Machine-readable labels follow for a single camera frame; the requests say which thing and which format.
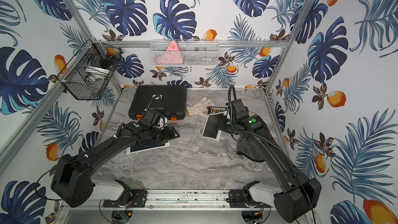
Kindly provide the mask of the grey blue wiping cloth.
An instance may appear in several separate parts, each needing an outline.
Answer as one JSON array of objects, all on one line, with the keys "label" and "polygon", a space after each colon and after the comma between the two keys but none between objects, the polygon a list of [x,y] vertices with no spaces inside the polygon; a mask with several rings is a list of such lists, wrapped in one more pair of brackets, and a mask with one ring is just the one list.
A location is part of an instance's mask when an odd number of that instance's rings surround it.
[{"label": "grey blue wiping cloth", "polygon": [[262,154],[244,138],[238,139],[236,144],[236,152],[238,155],[244,156],[253,162],[265,162],[265,160],[262,158]]}]

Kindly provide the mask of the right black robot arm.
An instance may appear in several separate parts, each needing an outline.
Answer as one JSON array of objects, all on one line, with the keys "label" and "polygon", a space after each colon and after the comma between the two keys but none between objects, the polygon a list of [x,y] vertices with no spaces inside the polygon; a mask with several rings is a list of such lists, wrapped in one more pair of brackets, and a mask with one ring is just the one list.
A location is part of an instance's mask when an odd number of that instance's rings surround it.
[{"label": "right black robot arm", "polygon": [[235,87],[228,91],[227,113],[230,119],[220,122],[219,130],[239,135],[244,147],[265,161],[275,175],[281,192],[274,194],[275,208],[288,223],[296,221],[317,206],[321,184],[299,170],[273,139],[266,123],[236,97]]}]

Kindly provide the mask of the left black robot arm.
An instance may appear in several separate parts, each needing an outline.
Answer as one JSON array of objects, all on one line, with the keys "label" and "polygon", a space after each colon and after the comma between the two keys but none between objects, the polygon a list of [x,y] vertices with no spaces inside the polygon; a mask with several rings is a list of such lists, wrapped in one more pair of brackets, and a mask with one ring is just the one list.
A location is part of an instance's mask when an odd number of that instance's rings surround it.
[{"label": "left black robot arm", "polygon": [[151,148],[179,137],[174,126],[166,125],[162,114],[147,107],[139,121],[122,123],[116,134],[106,141],[75,156],[63,155],[54,168],[51,189],[70,207],[81,206],[88,200],[109,201],[113,206],[129,206],[133,194],[126,183],[119,180],[114,183],[94,183],[92,175],[129,147],[147,141],[146,147]]}]

